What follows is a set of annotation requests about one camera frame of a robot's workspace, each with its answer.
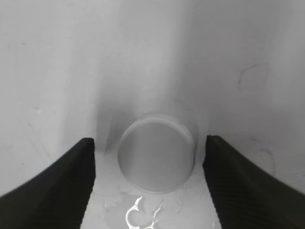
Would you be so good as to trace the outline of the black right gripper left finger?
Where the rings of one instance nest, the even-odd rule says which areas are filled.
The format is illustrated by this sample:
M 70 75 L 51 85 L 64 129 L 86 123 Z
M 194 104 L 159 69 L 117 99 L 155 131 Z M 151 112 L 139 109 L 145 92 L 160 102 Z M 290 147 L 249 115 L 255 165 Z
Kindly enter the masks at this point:
M 95 144 L 83 138 L 37 176 L 0 198 L 2 229 L 79 229 L 95 181 Z

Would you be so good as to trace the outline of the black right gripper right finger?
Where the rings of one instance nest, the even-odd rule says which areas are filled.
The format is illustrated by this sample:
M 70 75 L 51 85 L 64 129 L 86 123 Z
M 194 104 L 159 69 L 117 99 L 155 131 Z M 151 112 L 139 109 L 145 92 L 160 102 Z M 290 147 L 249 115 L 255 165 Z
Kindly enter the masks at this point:
M 223 229 L 303 229 L 305 196 L 209 135 L 204 177 Z

